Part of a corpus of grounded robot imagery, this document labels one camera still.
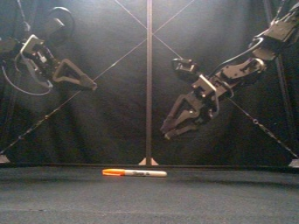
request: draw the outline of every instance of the table surface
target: table surface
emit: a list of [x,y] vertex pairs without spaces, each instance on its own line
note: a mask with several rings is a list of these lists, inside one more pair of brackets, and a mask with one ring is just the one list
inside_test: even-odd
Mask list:
[[150,178],[102,170],[2,167],[0,223],[299,221],[298,172],[167,168],[166,178]]

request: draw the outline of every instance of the black wire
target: black wire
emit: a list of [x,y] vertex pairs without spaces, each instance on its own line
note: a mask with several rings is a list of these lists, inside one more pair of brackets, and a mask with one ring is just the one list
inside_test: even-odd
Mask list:
[[210,73],[209,77],[211,77],[222,67],[225,67],[229,63],[231,63],[234,60],[239,59],[241,57],[243,57],[245,55],[247,55],[249,53],[254,52],[258,47],[261,46],[262,42],[265,41],[263,38],[255,38],[255,41],[258,40],[257,44],[254,46],[251,46],[242,54],[239,54],[237,57],[234,57],[233,59],[226,60],[225,62],[222,62],[218,67],[215,68],[215,70]]
[[56,11],[62,11],[64,14],[70,15],[70,19],[71,19],[71,30],[70,30],[70,35],[68,37],[59,43],[60,45],[66,43],[66,41],[72,37],[74,35],[74,32],[75,32],[75,28],[76,28],[76,22],[75,22],[75,18],[71,14],[71,11],[64,8],[64,7],[54,7],[51,10],[50,10],[50,13],[48,13],[48,16],[52,15],[54,12]]

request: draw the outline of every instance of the black fabric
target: black fabric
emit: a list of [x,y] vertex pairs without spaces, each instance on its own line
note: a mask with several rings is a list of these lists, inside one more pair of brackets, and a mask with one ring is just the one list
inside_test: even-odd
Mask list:
[[2,223],[298,221],[295,173],[206,168],[141,178],[103,177],[102,169],[2,168]]
[[[27,17],[32,4],[34,1],[23,3]],[[32,32],[43,37],[43,25],[52,7],[70,9],[76,22],[74,37],[66,45],[51,45],[51,51],[59,59],[68,58],[96,79],[98,90],[80,93],[67,104],[63,103],[74,95],[68,91],[56,90],[44,97],[18,94],[14,114],[10,114],[6,112],[12,93],[2,76],[2,121],[11,121],[3,148],[63,104],[31,135],[7,151],[12,161],[134,165],[146,157],[146,4],[146,0],[39,2]],[[4,1],[2,11],[4,9],[10,13],[15,11],[14,4]],[[4,31],[4,37],[8,37],[15,27],[6,14],[6,24],[11,28]],[[66,25],[71,25],[70,19],[59,16]],[[221,62],[249,49],[253,37],[266,28],[266,10],[259,0],[154,1],[151,147],[159,164],[289,164],[289,152],[230,101],[222,102],[219,116],[199,131],[167,141],[159,130],[177,97],[191,91],[191,86],[174,74],[171,60],[178,56],[191,58],[209,74]],[[30,77],[22,77],[23,88],[43,91]],[[293,77],[295,87],[298,79]],[[237,92],[234,100],[290,144],[275,67],[269,68],[254,86]]]

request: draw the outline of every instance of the diagonal cable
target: diagonal cable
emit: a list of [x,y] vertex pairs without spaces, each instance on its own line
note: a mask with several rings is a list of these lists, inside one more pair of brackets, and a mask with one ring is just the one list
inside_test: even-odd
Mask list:
[[[135,19],[135,21],[147,29],[146,25],[143,24],[143,22],[137,18],[137,16],[134,15],[134,13],[127,9],[127,7],[118,1],[115,0],[116,3],[120,5],[120,7],[126,10],[126,12],[131,15],[131,17]],[[162,28],[182,14],[182,12],[186,10],[186,8],[194,3],[195,0],[191,0],[187,5],[175,13],[175,15],[162,24],[162,26],[155,30],[154,32],[154,36],[155,38],[163,43],[163,45],[173,51],[173,53],[182,58],[182,56],[179,55],[179,53],[162,41],[161,38],[158,38],[158,36],[155,35],[158,33],[158,31],[162,30]]]

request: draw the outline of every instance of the cable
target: cable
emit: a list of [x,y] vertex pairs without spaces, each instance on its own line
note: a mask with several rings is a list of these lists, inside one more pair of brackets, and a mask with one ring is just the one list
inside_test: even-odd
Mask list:
[[4,73],[4,78],[7,80],[7,82],[10,83],[10,85],[20,92],[23,92],[24,94],[28,94],[28,95],[35,95],[35,96],[42,96],[42,95],[47,95],[51,91],[52,91],[52,84],[51,82],[48,81],[48,85],[50,85],[50,89],[46,93],[42,93],[42,94],[36,94],[36,93],[31,93],[31,92],[27,92],[26,90],[20,89],[14,83],[12,81],[10,80],[8,76],[7,76],[7,73],[6,73],[6,68],[4,66],[2,65],[2,68],[3,68],[3,73]]
[[243,57],[245,55],[247,55],[249,53],[251,53],[253,51],[255,51],[258,49],[258,47],[261,46],[265,39],[263,38],[255,38],[255,41],[257,40],[258,40],[257,44],[254,46],[251,46],[242,54],[239,54],[237,57],[234,57],[233,59],[229,59],[227,61],[222,62],[218,65],[215,70],[210,73],[209,77],[211,77],[219,71],[221,67],[225,67],[231,61],[237,60],[238,58]]
[[62,45],[62,44],[66,43],[66,41],[67,41],[67,40],[72,37],[72,35],[74,35],[75,28],[76,28],[76,22],[75,22],[75,18],[74,18],[74,16],[72,16],[72,14],[71,14],[71,11],[70,11],[67,8],[64,8],[64,7],[54,7],[54,8],[50,10],[48,17],[50,17],[50,16],[52,15],[52,13],[56,12],[56,11],[62,11],[62,12],[64,12],[66,14],[68,14],[68,15],[70,15],[70,19],[71,19],[71,30],[70,30],[70,35],[68,35],[68,37],[67,37],[60,43],[58,43],[59,45]]

